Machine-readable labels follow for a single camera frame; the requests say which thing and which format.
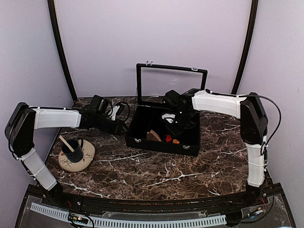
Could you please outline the cream branch-pattern plate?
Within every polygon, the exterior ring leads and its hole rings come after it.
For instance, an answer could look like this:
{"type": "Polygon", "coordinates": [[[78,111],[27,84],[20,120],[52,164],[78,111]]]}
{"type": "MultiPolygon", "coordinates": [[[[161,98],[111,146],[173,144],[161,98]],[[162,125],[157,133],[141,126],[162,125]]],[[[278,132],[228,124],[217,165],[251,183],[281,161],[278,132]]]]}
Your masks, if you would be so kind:
{"type": "Polygon", "coordinates": [[[89,166],[95,155],[95,147],[87,140],[84,140],[83,154],[84,156],[81,161],[77,163],[72,163],[61,150],[58,156],[60,167],[69,172],[83,171],[85,168],[89,166]]]}

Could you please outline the black glass-lid display case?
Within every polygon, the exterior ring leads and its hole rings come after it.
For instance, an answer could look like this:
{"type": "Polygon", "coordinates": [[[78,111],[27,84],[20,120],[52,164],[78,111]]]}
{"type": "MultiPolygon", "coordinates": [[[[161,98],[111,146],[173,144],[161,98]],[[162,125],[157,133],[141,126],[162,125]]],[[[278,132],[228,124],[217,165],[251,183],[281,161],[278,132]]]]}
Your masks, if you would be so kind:
{"type": "Polygon", "coordinates": [[[198,88],[199,90],[203,90],[205,88],[208,75],[208,72],[205,69],[138,63],[136,65],[138,106],[135,109],[129,130],[125,135],[127,147],[170,154],[198,156],[200,151],[200,125],[196,129],[185,130],[178,136],[172,136],[165,127],[165,123],[161,120],[162,113],[169,111],[169,109],[165,107],[163,102],[156,103],[144,101],[142,99],[142,68],[199,73],[202,75],[200,87],[198,88]],[[162,141],[157,142],[147,140],[147,132],[150,130],[155,131],[162,141]],[[170,135],[173,139],[179,140],[180,144],[166,143],[166,135],[170,135]]]}

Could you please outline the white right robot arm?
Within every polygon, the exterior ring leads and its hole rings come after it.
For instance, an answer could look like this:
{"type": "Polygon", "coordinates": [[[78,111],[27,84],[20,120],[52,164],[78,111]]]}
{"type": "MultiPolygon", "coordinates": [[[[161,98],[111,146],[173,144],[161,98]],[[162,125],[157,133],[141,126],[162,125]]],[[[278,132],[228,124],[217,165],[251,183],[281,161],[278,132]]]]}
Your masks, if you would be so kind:
{"type": "Polygon", "coordinates": [[[226,114],[240,121],[240,135],[247,148],[248,178],[252,187],[260,187],[265,180],[267,166],[268,117],[257,93],[232,95],[213,92],[209,89],[191,89],[183,94],[168,91],[162,102],[169,112],[161,120],[172,136],[196,126],[193,118],[199,111],[226,114]]]}

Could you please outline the tan brown sock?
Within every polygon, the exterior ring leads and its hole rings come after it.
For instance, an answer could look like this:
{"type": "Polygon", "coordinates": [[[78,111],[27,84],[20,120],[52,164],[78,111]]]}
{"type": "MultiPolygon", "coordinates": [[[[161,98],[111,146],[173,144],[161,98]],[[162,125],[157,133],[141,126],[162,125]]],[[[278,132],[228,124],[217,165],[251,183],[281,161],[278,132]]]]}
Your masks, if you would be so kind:
{"type": "Polygon", "coordinates": [[[157,142],[161,142],[162,139],[160,138],[160,136],[153,130],[150,130],[149,132],[147,132],[147,136],[146,136],[147,140],[150,141],[157,141],[157,142]]]}

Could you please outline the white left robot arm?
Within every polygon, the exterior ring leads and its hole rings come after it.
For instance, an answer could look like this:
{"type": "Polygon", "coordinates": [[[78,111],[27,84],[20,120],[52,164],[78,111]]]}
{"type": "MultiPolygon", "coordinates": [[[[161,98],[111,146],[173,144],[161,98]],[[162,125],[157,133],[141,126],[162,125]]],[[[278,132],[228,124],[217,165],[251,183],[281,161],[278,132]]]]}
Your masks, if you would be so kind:
{"type": "Polygon", "coordinates": [[[60,184],[36,150],[38,133],[70,128],[98,129],[107,134],[123,135],[128,130],[127,121],[119,118],[124,105],[124,102],[111,104],[98,95],[83,107],[42,107],[19,102],[4,130],[9,151],[43,189],[50,191],[48,199],[55,206],[63,207],[67,196],[56,189],[60,184]]]}

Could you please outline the red orange argyle sock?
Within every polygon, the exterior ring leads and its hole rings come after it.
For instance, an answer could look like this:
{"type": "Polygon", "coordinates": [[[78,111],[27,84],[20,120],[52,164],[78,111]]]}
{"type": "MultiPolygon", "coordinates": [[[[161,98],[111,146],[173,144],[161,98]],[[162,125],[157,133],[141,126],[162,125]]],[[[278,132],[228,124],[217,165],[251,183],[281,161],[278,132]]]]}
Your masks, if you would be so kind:
{"type": "Polygon", "coordinates": [[[180,144],[179,140],[173,139],[170,135],[166,135],[165,141],[166,143],[180,144]]]}

